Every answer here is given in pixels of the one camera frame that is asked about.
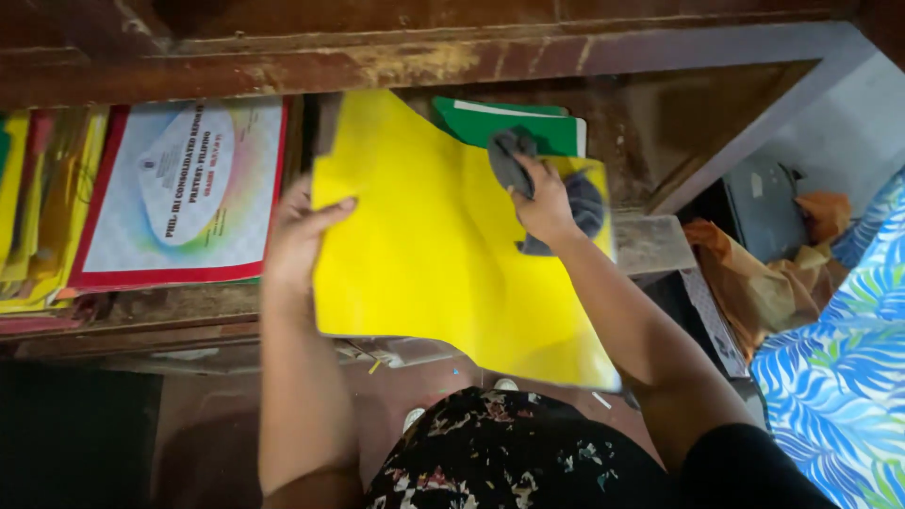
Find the person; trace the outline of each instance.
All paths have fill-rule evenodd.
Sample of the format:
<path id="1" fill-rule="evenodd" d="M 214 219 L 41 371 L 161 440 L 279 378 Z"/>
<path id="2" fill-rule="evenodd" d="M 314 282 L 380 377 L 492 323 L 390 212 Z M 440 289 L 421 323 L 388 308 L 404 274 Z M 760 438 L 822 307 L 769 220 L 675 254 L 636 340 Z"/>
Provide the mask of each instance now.
<path id="1" fill-rule="evenodd" d="M 265 505 L 832 507 L 754 425 L 698 344 L 577 228 L 557 172 L 533 158 L 519 162 L 535 195 L 510 190 L 515 212 L 566 267 L 665 469 L 565 403 L 469 388 L 417 419 L 366 492 L 352 400 L 311 299 L 321 234 L 356 201 L 312 212 L 294 188 L 278 207 L 262 278 Z"/>

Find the concrete floor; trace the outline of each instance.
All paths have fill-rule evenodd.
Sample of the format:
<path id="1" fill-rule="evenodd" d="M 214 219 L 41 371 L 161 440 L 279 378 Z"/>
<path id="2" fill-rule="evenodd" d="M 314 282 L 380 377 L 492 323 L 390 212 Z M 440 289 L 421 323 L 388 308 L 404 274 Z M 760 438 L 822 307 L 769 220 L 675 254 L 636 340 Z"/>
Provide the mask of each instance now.
<path id="1" fill-rule="evenodd" d="M 409 410 L 430 407 L 472 385 L 489 389 L 500 377 L 464 356 L 399 369 L 379 366 L 373 374 L 368 374 L 370 368 L 367 363 L 342 368 L 355 405 L 365 486 L 402 435 Z M 657 457 L 641 414 L 622 398 L 603 395 L 612 405 L 607 409 L 588 390 L 515 381 L 520 389 L 572 404 L 586 417 L 622 431 Z M 257 374 L 165 378 L 151 481 L 155 506 L 260 507 L 260 392 Z"/>

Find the blue leaf print cloth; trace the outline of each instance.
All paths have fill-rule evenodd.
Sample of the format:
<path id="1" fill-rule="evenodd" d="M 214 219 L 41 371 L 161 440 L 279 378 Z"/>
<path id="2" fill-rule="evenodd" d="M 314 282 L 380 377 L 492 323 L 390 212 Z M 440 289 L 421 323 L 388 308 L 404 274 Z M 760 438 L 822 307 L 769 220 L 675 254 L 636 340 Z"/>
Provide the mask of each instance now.
<path id="1" fill-rule="evenodd" d="M 843 508 L 905 506 L 905 168 L 833 247 L 852 271 L 817 323 L 751 361 L 779 446 Z"/>

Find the white shoe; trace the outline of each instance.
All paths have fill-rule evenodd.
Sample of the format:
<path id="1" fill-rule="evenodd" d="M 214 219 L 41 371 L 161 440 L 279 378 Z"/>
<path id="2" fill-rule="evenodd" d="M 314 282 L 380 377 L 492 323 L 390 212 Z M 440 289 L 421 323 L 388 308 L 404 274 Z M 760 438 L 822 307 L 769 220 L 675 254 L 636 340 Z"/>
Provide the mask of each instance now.
<path id="1" fill-rule="evenodd" d="M 424 412 L 425 410 L 423 408 L 416 408 L 405 416 L 405 423 L 402 425 L 403 434 L 408 431 L 408 428 L 410 428 L 419 417 L 424 415 Z"/>
<path id="2" fill-rule="evenodd" d="M 519 386 L 510 379 L 497 380 L 497 383 L 493 384 L 493 388 L 496 390 L 519 390 Z"/>

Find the white wall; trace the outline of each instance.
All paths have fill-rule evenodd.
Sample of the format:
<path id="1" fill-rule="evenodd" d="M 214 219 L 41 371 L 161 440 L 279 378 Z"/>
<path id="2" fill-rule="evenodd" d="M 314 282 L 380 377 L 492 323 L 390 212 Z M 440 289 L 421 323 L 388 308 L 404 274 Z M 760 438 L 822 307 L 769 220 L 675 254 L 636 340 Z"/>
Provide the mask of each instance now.
<path id="1" fill-rule="evenodd" d="M 877 53 L 757 153 L 802 169 L 801 193 L 847 193 L 859 217 L 905 165 L 905 73 Z"/>

